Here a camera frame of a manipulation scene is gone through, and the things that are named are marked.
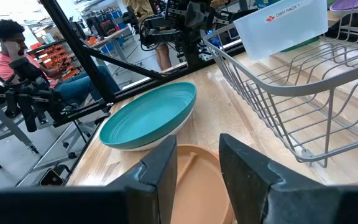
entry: purple lid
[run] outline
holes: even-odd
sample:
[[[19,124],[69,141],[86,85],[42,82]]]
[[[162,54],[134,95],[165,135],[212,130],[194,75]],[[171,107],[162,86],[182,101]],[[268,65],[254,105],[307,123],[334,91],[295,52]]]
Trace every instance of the purple lid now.
[[[331,10],[341,11],[341,10],[351,10],[358,9],[358,0],[338,0],[330,8]]]

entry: jeans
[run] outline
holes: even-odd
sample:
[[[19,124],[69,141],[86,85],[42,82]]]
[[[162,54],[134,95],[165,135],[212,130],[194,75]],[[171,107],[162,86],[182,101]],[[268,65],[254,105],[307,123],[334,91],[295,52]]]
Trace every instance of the jeans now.
[[[117,83],[110,76],[109,71],[105,66],[98,66],[99,73],[103,80],[110,86],[113,92],[119,91]],[[90,77],[86,72],[81,72],[75,77],[69,78],[64,82],[59,82],[55,86],[55,91],[60,93],[63,100],[68,103],[81,104],[85,101],[88,94],[91,94],[94,100],[99,100],[101,95],[96,87],[93,85]]]

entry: tan plate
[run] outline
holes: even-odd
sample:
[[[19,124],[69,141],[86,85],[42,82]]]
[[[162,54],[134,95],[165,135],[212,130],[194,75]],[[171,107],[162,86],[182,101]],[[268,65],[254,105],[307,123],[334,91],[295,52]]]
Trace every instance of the tan plate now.
[[[229,224],[233,216],[218,157],[199,146],[179,145],[171,224]]]

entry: wire dish rack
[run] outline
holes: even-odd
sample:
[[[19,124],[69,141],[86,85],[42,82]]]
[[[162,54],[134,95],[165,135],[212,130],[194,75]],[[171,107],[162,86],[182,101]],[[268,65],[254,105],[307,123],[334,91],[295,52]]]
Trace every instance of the wire dish rack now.
[[[358,148],[358,15],[345,15],[336,38],[259,61],[233,58],[209,41],[222,43],[234,24],[204,37],[223,77],[298,162],[327,167],[329,157]]]

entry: white plastic container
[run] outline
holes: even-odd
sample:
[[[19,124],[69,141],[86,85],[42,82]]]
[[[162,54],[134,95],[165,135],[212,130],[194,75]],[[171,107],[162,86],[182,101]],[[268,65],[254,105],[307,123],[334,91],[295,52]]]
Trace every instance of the white plastic container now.
[[[326,0],[281,0],[234,25],[252,60],[258,60],[328,30]]]

